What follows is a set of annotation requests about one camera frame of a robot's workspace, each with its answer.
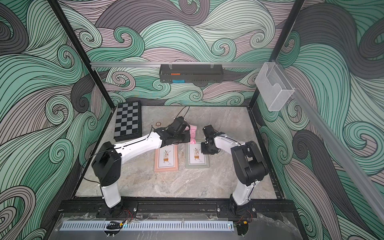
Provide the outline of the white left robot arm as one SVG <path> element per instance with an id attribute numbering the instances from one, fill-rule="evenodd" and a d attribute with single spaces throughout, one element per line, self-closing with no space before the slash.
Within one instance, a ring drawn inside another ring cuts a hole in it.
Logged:
<path id="1" fill-rule="evenodd" d="M 118 180 L 122 165 L 134 157 L 146 152 L 174 144 L 191 141 L 191 126 L 184 117 L 177 117 L 165 128 L 152 129 L 141 138 L 122 144 L 106 142 L 92 160 L 92 169 L 98 178 L 102 197 L 108 208 L 114 208 L 121 202 Z"/>

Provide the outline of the green picture frame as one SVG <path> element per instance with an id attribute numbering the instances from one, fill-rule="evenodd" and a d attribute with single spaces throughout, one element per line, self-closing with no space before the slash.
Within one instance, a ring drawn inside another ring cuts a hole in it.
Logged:
<path id="1" fill-rule="evenodd" d="M 196 140 L 194 144 L 186 145 L 186 163 L 187 169 L 204 169 L 210 167 L 209 156 L 202 153 L 203 140 Z"/>

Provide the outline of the pink picture frame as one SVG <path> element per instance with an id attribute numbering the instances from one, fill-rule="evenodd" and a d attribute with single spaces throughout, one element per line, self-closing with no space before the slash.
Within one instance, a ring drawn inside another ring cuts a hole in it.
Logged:
<path id="1" fill-rule="evenodd" d="M 155 172 L 171 172 L 178 169 L 178 148 L 176 145 L 155 150 Z"/>

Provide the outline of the clear acrylic wall box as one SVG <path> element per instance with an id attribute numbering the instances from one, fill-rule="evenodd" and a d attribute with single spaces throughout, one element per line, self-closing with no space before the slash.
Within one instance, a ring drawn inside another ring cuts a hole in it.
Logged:
<path id="1" fill-rule="evenodd" d="M 271 112 L 280 111 L 295 92 L 284 68 L 276 62 L 265 62 L 255 83 Z"/>

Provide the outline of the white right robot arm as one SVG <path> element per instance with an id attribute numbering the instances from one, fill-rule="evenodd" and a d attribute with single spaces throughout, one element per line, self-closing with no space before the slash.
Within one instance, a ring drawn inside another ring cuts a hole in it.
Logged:
<path id="1" fill-rule="evenodd" d="M 203 128 L 205 141 L 201 144 L 202 153 L 215 155 L 224 151 L 232 156 L 238 183 L 232 193 L 231 201 L 235 207 L 242 207 L 251 201 L 255 186 L 269 174 L 268 165 L 254 141 L 240 142 L 213 126 Z"/>

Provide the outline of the pink cloth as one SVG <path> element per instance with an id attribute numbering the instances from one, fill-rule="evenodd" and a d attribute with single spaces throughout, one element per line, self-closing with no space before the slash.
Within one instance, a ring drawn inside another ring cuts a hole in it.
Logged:
<path id="1" fill-rule="evenodd" d="M 189 133 L 190 136 L 190 144 L 196 144 L 196 131 L 197 131 L 197 126 L 194 125 L 189 125 L 185 129 L 185 133 Z"/>

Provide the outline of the black corner frame post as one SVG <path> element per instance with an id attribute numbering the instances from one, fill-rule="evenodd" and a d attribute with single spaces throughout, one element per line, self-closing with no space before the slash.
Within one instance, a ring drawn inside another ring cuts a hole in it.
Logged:
<path id="1" fill-rule="evenodd" d="M 50 5 L 51 9 L 53 10 L 53 12 L 55 13 L 57 19 L 59 20 L 60 24 L 62 25 L 63 29 L 65 30 L 65 32 L 66 32 L 67 36 L 69 37 L 70 41 L 74 45 L 75 50 L 79 54 L 81 60 L 85 64 L 88 72 L 91 75 L 91 78 L 94 80 L 96 86 L 101 91 L 101 94 L 105 98 L 107 104 L 109 105 L 109 107 L 112 110 L 114 110 L 115 109 L 115 105 L 114 105 L 111 97 L 109 96 L 106 88 L 104 87 L 103 82 L 102 82 L 99 74 L 95 70 L 92 69 L 91 61 L 90 61 L 88 55 L 86 54 L 85 50 L 83 49 L 79 39 L 77 38 L 77 36 L 75 34 L 75 31 L 73 30 L 73 28 L 71 27 L 68 19 L 66 18 L 62 8 L 60 7 L 59 2 L 58 1 L 53 1 L 53 0 L 48 0 L 48 3 Z"/>
<path id="2" fill-rule="evenodd" d="M 300 12 L 304 2 L 305 2 L 305 0 L 296 0 L 294 2 L 293 7 L 290 11 L 290 14 L 283 25 L 282 33 L 280 34 L 278 41 L 277 41 L 277 43 L 276 43 L 276 45 L 275 45 L 275 47 L 271 53 L 271 56 L 269 58 L 270 62 L 277 60 L 277 58 L 280 54 L 280 51 L 281 51 L 284 43 L 286 42 L 288 35 L 290 34 L 290 31 L 292 30 L 292 27 L 295 23 L 296 18 L 299 15 L 299 12 Z"/>

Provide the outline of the black wall shelf tray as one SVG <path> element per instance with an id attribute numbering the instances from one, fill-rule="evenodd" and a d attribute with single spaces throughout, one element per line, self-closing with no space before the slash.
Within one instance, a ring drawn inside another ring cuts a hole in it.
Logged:
<path id="1" fill-rule="evenodd" d="M 221 83 L 224 79 L 224 70 L 221 65 L 213 67 L 207 65 L 161 65 L 159 70 L 162 83 L 184 84 L 193 83 L 204 85 L 208 83 Z"/>

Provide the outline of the aluminium rail right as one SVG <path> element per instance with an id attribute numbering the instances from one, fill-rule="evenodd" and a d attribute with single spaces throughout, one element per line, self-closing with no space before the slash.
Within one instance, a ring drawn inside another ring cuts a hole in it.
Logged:
<path id="1" fill-rule="evenodd" d="M 323 139 L 326 141 L 329 150 L 336 157 L 336 159 L 339 160 L 343 169 L 348 173 L 349 177 L 366 199 L 376 216 L 383 223 L 384 197 L 381 192 L 375 187 L 373 181 L 355 161 L 355 158 L 343 145 L 332 129 L 327 125 L 325 120 L 313 108 L 313 106 L 309 104 L 301 89 L 296 86 L 292 79 L 290 79 L 284 68 L 277 65 L 277 69 L 278 73 L 283 76 L 283 84 L 293 89 L 292 97 L 297 100 L 304 114 L 306 114 L 314 127 L 319 130 Z"/>

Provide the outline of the black white chessboard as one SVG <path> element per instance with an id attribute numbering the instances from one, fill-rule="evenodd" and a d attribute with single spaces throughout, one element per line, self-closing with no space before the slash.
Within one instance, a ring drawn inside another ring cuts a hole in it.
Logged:
<path id="1" fill-rule="evenodd" d="M 116 142 L 137 139 L 142 133 L 142 105 L 141 102 L 126 102 L 118 104 L 114 140 Z"/>

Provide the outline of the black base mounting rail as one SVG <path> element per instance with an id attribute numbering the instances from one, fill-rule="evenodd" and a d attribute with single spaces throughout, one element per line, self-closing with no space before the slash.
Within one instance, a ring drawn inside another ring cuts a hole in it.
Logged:
<path id="1" fill-rule="evenodd" d="M 63 201 L 59 213 L 94 213 L 97 218 L 140 219 L 150 214 L 203 214 L 223 219 L 256 217 L 262 213 L 295 213 L 296 206 L 289 200 L 251 200 L 235 207 L 230 199 L 203 198 L 130 198 L 124 197 L 113 208 L 101 198 L 76 198 Z"/>

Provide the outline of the aluminium rail back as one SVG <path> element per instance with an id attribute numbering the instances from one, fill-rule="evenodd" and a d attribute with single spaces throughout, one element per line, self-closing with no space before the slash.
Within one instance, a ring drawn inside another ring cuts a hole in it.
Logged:
<path id="1" fill-rule="evenodd" d="M 213 67 L 221 65 L 223 68 L 241 68 L 241 69 L 254 69 L 261 68 L 264 62 L 261 63 L 247 63 L 247 62 L 111 62 L 99 61 L 90 62 L 92 68 L 160 68 L 161 65 L 168 65 L 170 68 L 173 65 L 207 65 Z"/>

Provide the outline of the aluminium rail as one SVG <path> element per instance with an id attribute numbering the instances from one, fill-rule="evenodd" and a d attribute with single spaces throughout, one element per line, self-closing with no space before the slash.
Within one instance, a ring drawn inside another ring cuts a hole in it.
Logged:
<path id="1" fill-rule="evenodd" d="M 111 62 L 99 61 L 90 62 L 92 68 L 160 68 L 161 65 L 168 65 L 170 68 L 173 65 L 207 65 L 213 67 L 221 65 L 223 68 L 241 68 L 241 69 L 254 69 L 261 68 L 264 62 L 261 63 L 247 63 L 247 62 Z"/>
<path id="2" fill-rule="evenodd" d="M 323 139 L 326 141 L 329 150 L 336 157 L 336 159 L 339 160 L 343 169 L 348 173 L 349 177 L 366 199 L 376 216 L 383 223 L 384 197 L 381 192 L 375 187 L 373 181 L 355 161 L 355 158 L 343 145 L 332 129 L 327 125 L 325 120 L 313 108 L 313 106 L 309 104 L 301 89 L 296 86 L 292 79 L 290 79 L 284 68 L 277 65 L 277 69 L 278 73 L 283 76 L 283 84 L 293 89 L 292 97 L 297 100 L 304 114 L 306 114 L 314 127 L 319 130 Z"/>

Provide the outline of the black corner frame post left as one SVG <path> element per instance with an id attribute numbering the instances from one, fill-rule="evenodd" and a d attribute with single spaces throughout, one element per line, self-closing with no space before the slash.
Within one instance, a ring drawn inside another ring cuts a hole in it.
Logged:
<path id="1" fill-rule="evenodd" d="M 105 98 L 107 104 L 109 105 L 109 107 L 112 110 L 114 110 L 115 109 L 115 105 L 114 105 L 111 97 L 109 96 L 106 88 L 104 87 L 103 82 L 102 82 L 99 74 L 95 70 L 92 69 L 91 61 L 90 61 L 88 55 L 86 54 L 85 50 L 83 49 L 79 39 L 77 38 L 77 36 L 75 34 L 75 31 L 73 30 L 73 28 L 71 27 L 68 19 L 66 18 L 62 8 L 60 7 L 59 2 L 58 1 L 53 1 L 53 0 L 48 0 L 48 3 L 50 5 L 51 9 L 53 10 L 53 12 L 55 13 L 57 19 L 59 20 L 60 24 L 62 25 L 63 29 L 65 30 L 65 32 L 66 32 L 67 36 L 69 37 L 70 41 L 74 45 L 75 50 L 79 54 L 81 60 L 85 64 L 88 72 L 91 75 L 91 78 L 94 80 L 96 86 L 101 91 L 101 94 Z"/>

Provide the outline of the black corner frame post right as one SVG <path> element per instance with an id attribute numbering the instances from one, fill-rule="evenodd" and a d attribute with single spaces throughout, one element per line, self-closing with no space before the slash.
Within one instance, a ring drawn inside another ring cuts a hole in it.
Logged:
<path id="1" fill-rule="evenodd" d="M 288 35 L 290 34 L 290 31 L 292 30 L 292 27 L 295 23 L 296 18 L 299 15 L 299 12 L 300 12 L 304 2 L 305 2 L 305 0 L 296 0 L 294 2 L 293 7 L 290 11 L 290 14 L 283 25 L 282 33 L 280 34 L 278 41 L 277 41 L 277 43 L 276 43 L 276 45 L 275 45 L 275 47 L 271 53 L 271 56 L 269 58 L 270 62 L 277 60 L 277 58 L 280 54 L 280 51 L 281 51 L 284 43 L 286 42 Z"/>

